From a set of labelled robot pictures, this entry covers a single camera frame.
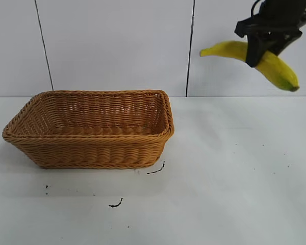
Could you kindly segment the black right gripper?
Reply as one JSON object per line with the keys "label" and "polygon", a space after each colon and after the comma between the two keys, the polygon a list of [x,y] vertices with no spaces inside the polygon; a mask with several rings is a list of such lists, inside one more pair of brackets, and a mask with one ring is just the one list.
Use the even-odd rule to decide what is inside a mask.
{"label": "black right gripper", "polygon": [[[237,22],[235,27],[235,33],[239,37],[247,35],[246,64],[255,68],[267,50],[263,36],[254,32],[286,31],[304,25],[306,25],[306,1],[255,1],[250,10],[250,17]],[[301,36],[302,31],[274,33],[268,51],[278,56]]]}

